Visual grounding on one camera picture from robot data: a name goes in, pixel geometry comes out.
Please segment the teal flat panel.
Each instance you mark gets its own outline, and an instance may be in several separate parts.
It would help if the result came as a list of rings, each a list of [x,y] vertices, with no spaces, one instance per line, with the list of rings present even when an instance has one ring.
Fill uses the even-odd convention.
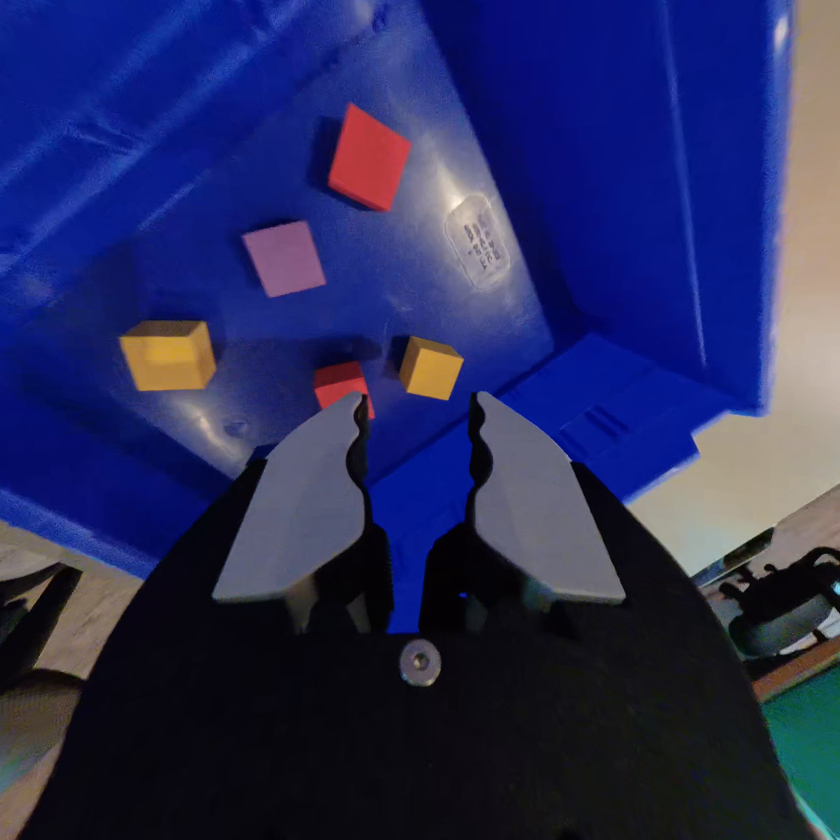
[[[816,836],[838,838],[838,638],[746,669],[783,770]]]

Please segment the purple wooden cube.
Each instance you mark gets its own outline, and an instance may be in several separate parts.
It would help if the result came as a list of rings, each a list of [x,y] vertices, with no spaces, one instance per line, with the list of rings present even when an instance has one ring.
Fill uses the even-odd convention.
[[[261,228],[243,234],[241,239],[268,298],[285,297],[327,284],[306,221]]]

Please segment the red wooden cube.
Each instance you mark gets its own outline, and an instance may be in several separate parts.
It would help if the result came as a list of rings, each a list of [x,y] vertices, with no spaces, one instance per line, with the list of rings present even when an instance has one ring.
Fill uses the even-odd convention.
[[[375,417],[369,386],[364,378],[361,363],[357,360],[331,364],[316,370],[312,388],[320,410],[330,407],[351,393],[360,393],[367,399],[369,418]]]
[[[377,212],[389,212],[412,149],[410,140],[353,103],[343,116],[328,186]]]

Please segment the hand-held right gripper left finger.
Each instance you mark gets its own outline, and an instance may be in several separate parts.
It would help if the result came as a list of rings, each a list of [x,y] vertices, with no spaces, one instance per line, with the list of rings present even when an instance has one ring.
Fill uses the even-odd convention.
[[[216,602],[284,595],[359,540],[368,407],[367,395],[351,392],[271,450],[218,576]]]

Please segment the blue plastic bin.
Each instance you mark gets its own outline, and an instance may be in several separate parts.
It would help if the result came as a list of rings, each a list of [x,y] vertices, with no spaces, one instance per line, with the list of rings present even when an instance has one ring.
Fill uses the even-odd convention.
[[[374,516],[417,628],[488,391],[624,502],[770,397],[791,2],[2,2],[2,520],[140,578],[359,361]],[[412,143],[328,186],[353,103]],[[242,235],[306,221],[268,298]],[[202,390],[119,337],[204,321]],[[464,363],[409,395],[411,336]]]

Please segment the yellow wooden cube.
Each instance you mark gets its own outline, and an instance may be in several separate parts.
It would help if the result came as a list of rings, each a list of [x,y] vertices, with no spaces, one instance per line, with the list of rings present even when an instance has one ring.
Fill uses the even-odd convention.
[[[143,321],[119,343],[138,392],[202,390],[217,370],[204,321]]]
[[[411,336],[399,371],[400,382],[409,395],[446,402],[464,361],[449,345]]]

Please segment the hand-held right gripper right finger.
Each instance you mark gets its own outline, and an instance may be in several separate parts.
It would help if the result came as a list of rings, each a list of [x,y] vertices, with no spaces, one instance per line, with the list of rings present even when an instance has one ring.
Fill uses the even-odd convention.
[[[572,461],[488,392],[470,398],[467,518],[478,538],[544,590],[573,602],[626,599]]]

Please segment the dark chair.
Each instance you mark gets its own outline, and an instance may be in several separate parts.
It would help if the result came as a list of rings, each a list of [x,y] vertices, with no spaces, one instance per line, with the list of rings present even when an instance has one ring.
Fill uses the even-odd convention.
[[[1,792],[24,778],[67,731],[86,682],[37,662],[81,573],[56,563],[2,581]]]

